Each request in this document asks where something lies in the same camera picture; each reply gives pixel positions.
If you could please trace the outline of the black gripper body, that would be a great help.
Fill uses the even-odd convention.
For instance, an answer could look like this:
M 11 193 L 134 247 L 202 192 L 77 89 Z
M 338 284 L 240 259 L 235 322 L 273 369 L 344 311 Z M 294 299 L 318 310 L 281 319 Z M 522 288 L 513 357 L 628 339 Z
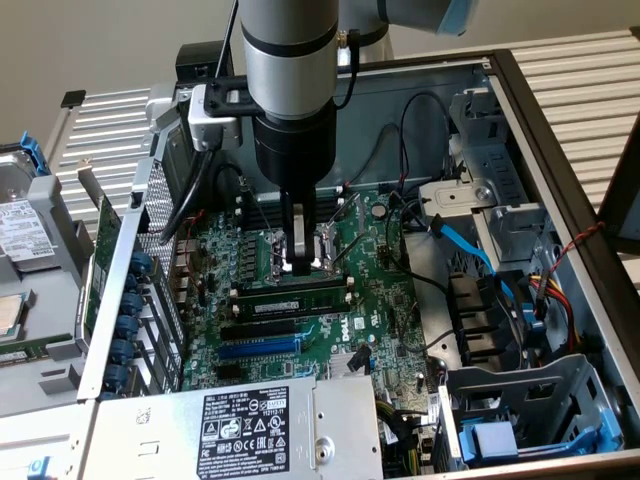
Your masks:
M 307 201 L 335 161 L 335 103 L 329 101 L 318 112 L 298 120 L 255 116 L 252 127 L 261 173 L 294 202 Z

